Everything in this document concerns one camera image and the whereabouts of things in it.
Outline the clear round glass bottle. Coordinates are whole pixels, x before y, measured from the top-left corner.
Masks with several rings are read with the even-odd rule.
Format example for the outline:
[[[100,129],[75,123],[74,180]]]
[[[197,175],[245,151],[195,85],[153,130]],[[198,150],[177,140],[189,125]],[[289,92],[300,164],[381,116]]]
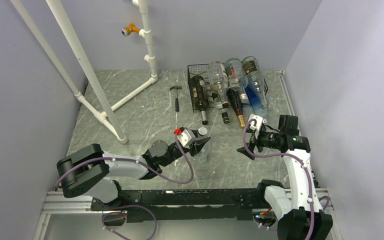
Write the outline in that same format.
[[[224,109],[229,107],[229,102],[227,99],[227,90],[228,90],[228,76],[225,72],[224,65],[220,61],[210,62],[207,67],[209,82],[211,84],[211,89],[217,93],[220,98],[221,105]]]

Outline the clear bottle red black label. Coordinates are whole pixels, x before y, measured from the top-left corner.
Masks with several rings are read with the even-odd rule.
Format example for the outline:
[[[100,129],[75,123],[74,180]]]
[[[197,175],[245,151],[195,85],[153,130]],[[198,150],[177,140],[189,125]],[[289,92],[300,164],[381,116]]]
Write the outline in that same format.
[[[224,63],[224,69],[228,77],[229,87],[239,94],[242,103],[248,104],[249,98],[245,91],[248,86],[248,78],[243,69],[242,61],[236,57],[229,58]]]

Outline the clear glass bottle silver cap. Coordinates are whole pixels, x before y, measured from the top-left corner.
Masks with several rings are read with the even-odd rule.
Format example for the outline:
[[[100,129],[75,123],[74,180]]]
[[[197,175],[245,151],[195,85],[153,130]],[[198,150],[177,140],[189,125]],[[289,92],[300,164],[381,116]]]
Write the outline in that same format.
[[[206,127],[200,127],[196,132],[194,145],[189,152],[193,166],[200,166],[207,162],[211,148],[210,134]]]

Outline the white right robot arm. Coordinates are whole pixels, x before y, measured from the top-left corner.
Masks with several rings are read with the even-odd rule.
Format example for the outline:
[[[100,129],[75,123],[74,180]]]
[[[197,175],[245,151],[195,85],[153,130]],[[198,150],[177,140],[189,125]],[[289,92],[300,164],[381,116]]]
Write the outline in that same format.
[[[266,125],[261,116],[251,114],[243,134],[250,134],[249,141],[237,149],[251,160],[262,158],[254,149],[277,150],[265,158],[280,156],[288,172],[290,194],[279,181],[262,180],[255,194],[256,203],[269,207],[277,221],[279,240],[325,240],[332,227],[333,218],[317,196],[311,174],[311,146],[307,137],[301,136],[299,118],[294,115],[280,115],[278,128]]]

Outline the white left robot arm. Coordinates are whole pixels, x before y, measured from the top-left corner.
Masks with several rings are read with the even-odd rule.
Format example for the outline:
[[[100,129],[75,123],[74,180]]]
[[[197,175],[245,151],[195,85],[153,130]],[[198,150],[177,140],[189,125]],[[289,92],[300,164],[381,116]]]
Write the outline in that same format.
[[[204,127],[198,130],[180,127],[174,131],[172,144],[157,140],[140,156],[112,154],[93,143],[57,162],[59,178],[55,188],[61,188],[65,198],[89,196],[117,210],[128,203],[129,196],[123,193],[120,183],[110,177],[138,180],[160,177],[171,183],[188,184],[195,175],[190,157],[198,155],[210,139]],[[164,176],[162,168],[181,157],[190,166],[190,178],[181,181]]]

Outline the dark green wine bottle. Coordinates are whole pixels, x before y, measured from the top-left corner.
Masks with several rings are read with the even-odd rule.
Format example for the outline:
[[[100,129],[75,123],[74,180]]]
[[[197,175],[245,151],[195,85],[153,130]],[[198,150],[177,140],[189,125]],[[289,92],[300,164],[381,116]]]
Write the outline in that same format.
[[[209,101],[207,97],[207,92],[205,88],[204,78],[201,75],[194,75],[192,78],[193,88],[193,102],[194,107],[200,113],[201,123],[207,125],[207,109],[209,106]]]

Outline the blue square glass bottle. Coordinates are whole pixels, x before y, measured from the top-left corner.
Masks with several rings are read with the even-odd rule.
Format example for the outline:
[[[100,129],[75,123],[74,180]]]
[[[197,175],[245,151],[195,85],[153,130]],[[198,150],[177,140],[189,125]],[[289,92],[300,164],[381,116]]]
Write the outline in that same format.
[[[244,90],[247,94],[248,100],[250,102],[254,114],[263,117],[263,115],[267,113],[267,110],[264,109],[262,102],[259,98],[260,95],[255,92],[254,85],[252,84],[252,82],[248,81],[247,86]]]

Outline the clear bottle black gold cap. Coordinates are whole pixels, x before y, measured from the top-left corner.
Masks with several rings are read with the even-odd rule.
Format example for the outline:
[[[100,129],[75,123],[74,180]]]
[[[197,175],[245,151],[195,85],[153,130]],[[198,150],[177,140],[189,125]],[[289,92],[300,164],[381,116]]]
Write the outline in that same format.
[[[221,100],[220,96],[215,91],[211,92],[211,96],[213,98],[213,104],[214,104],[215,108],[221,113],[223,123],[229,124],[230,118],[229,118],[229,115],[228,115],[226,109],[223,107],[222,100]]]

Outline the brown bottle gold foil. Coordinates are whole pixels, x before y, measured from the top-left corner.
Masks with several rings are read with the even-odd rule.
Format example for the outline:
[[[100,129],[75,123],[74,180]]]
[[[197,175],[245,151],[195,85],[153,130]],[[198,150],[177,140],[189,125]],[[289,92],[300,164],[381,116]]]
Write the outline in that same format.
[[[227,90],[226,94],[227,94],[227,99],[237,116],[239,126],[241,129],[243,129],[246,126],[246,123],[244,119],[243,107],[242,107],[240,95],[237,91],[232,90],[231,88]]]

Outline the clear bottle black gold label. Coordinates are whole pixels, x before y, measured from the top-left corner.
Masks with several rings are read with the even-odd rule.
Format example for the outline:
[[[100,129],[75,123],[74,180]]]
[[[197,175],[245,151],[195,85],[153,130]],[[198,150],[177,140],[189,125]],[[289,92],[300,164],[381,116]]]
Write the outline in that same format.
[[[244,69],[247,80],[252,82],[254,91],[259,94],[259,99],[268,113],[268,103],[266,99],[266,93],[268,90],[265,78],[260,70],[258,60],[254,56],[247,56],[242,60],[242,67]]]

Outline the small black handled hammer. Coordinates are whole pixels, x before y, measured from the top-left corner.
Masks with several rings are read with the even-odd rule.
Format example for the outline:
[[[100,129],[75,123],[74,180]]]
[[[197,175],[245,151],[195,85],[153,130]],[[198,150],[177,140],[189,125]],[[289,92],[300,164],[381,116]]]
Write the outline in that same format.
[[[175,85],[169,88],[169,90],[175,90],[175,111],[178,113],[180,111],[180,104],[179,104],[179,93],[178,91],[181,90],[183,87],[181,85]]]

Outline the white pvc pipe frame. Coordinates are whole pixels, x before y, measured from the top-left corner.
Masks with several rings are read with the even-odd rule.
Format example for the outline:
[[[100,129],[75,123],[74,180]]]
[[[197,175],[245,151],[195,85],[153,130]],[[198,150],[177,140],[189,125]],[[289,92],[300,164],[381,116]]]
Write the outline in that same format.
[[[121,106],[130,101],[133,97],[137,96],[143,90],[156,83],[159,79],[157,73],[157,63],[156,56],[153,48],[153,36],[150,26],[149,19],[149,6],[146,0],[134,0],[132,4],[137,6],[141,14],[141,19],[143,27],[140,28],[140,33],[138,34],[144,38],[147,54],[144,56],[144,60],[149,64],[150,67],[150,78],[137,87],[135,90],[130,92],[127,96],[119,100],[113,105],[110,105],[102,86],[99,83],[99,80],[95,74],[95,71],[86,55],[86,52],[74,30],[74,27],[63,7],[63,4],[59,0],[48,0],[48,7],[50,8],[54,18],[56,19],[60,29],[62,30],[63,35],[65,36],[72,52],[74,53],[80,67],[82,68],[89,84],[91,85],[97,99],[103,107],[103,111],[98,111],[85,96],[80,92],[80,90],[75,86],[73,80],[69,76],[68,72],[64,68],[61,61],[56,56],[55,52],[47,42],[46,38],[43,36],[42,32],[28,13],[27,9],[24,7],[21,1],[12,0],[11,4],[18,12],[26,26],[29,28],[33,36],[36,38],[39,45],[42,47],[48,58],[51,60],[53,65],[56,67],[60,73],[63,80],[66,82],[70,90],[72,91],[74,97],[89,110],[92,115],[104,126],[106,127],[115,138],[122,144],[128,142],[128,137],[123,132],[119,121],[116,118],[115,111],[118,110]]]

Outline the aluminium extrusion rail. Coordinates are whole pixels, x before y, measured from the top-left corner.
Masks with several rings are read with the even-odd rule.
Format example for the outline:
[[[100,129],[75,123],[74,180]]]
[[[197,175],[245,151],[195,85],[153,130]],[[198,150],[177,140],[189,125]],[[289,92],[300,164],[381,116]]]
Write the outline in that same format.
[[[93,197],[80,195],[74,198],[66,198],[61,190],[49,191],[41,210],[39,223],[34,234],[35,240],[45,237],[46,229],[51,215],[62,214],[105,214],[111,211],[92,211]]]

